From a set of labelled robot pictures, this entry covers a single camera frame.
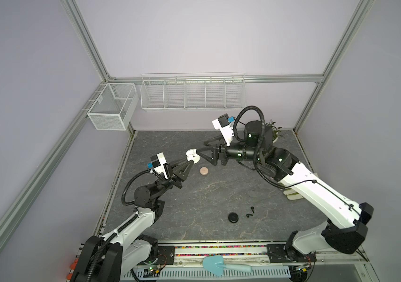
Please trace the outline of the pink earbud charging case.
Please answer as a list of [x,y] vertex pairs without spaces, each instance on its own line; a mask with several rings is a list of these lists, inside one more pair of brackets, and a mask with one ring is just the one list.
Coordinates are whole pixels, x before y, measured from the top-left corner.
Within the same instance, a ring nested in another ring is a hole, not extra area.
[[199,172],[201,175],[206,176],[209,173],[209,169],[207,167],[202,167]]

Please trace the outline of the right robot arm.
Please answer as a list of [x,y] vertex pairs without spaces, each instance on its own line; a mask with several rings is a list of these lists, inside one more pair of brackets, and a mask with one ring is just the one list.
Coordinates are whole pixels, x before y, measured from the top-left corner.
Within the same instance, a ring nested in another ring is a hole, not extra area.
[[346,255],[357,252],[365,241],[367,224],[374,209],[340,194],[314,175],[288,150],[273,146],[272,131],[266,127],[263,112],[247,106],[237,117],[227,114],[214,120],[223,143],[187,151],[187,159],[205,159],[210,164],[225,166],[230,159],[251,161],[254,171],[268,184],[280,189],[293,189],[318,208],[327,220],[305,231],[291,233],[283,248],[294,262],[316,251],[335,249]]

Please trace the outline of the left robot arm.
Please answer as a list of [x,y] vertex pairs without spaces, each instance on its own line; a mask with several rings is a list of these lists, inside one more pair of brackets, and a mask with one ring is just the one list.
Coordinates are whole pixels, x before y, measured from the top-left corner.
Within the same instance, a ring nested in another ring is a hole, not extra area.
[[143,232],[162,215],[160,197],[173,187],[182,188],[200,156],[191,150],[181,160],[168,163],[164,154],[152,156],[146,169],[133,176],[121,196],[124,206],[133,206],[132,215],[110,232],[91,236],[84,244],[71,282],[118,282],[137,264],[158,259],[158,240]]

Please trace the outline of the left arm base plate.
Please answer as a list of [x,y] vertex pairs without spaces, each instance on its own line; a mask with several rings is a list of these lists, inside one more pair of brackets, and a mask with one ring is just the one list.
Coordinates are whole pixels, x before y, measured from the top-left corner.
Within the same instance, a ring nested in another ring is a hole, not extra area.
[[173,265],[175,261],[175,246],[159,246],[150,258],[140,262],[139,265]]

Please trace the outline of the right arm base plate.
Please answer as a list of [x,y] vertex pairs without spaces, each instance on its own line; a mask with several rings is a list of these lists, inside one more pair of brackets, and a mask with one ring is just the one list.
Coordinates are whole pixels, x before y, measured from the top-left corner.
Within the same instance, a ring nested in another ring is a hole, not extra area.
[[267,255],[271,263],[314,263],[317,262],[313,253],[302,254],[293,247],[286,247],[285,244],[268,244]]

